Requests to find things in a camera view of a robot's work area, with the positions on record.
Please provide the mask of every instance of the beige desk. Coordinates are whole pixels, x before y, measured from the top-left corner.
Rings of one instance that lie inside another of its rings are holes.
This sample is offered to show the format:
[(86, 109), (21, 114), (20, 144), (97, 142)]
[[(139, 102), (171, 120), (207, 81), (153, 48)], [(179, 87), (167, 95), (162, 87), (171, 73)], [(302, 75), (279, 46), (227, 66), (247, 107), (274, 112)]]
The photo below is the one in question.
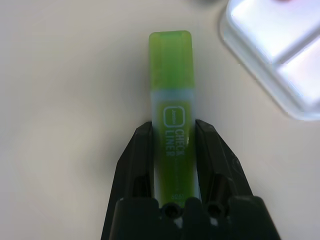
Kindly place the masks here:
[(0, 238), (99, 240), (117, 160), (151, 119), (148, 36), (193, 36), (197, 118), (284, 240), (319, 239), (320, 123), (289, 118), (218, 36), (225, 0), (4, 0)]

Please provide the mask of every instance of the green cap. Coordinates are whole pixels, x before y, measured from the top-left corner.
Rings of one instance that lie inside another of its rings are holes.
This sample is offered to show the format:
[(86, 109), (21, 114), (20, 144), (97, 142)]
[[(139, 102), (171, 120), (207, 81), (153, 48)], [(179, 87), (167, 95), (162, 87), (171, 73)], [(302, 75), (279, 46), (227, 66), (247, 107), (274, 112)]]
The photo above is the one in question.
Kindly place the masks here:
[(149, 54), (152, 91), (195, 87), (190, 32), (152, 33)]

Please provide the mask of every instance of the printed logo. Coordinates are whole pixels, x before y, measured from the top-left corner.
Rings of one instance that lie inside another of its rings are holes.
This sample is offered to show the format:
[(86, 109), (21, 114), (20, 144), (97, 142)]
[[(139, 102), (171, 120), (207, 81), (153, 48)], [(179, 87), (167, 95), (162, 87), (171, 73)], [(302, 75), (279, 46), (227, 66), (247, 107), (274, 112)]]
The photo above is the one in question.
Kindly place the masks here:
[(186, 123), (186, 111), (182, 106), (167, 106), (163, 110), (163, 122), (167, 128), (181, 128)]

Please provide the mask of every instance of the green highlighter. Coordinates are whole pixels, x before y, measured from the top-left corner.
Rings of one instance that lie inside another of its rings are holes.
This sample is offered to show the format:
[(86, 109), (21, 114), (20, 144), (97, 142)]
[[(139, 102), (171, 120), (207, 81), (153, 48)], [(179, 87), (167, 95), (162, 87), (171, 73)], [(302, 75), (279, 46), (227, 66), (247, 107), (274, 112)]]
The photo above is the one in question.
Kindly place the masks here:
[(199, 197), (195, 152), (195, 80), (188, 31), (149, 37), (154, 196), (160, 206)]

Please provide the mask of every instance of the screw hole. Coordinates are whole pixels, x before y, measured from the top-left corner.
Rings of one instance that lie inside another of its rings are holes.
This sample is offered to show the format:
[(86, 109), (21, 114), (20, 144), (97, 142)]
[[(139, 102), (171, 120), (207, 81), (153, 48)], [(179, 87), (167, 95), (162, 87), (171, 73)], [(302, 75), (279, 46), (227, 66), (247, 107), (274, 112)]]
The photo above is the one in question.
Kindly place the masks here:
[(222, 215), (223, 211), (215, 204), (210, 204), (207, 208), (210, 217), (218, 218)]
[(181, 209), (178, 205), (169, 203), (164, 206), (164, 214), (170, 219), (177, 219), (181, 215)]

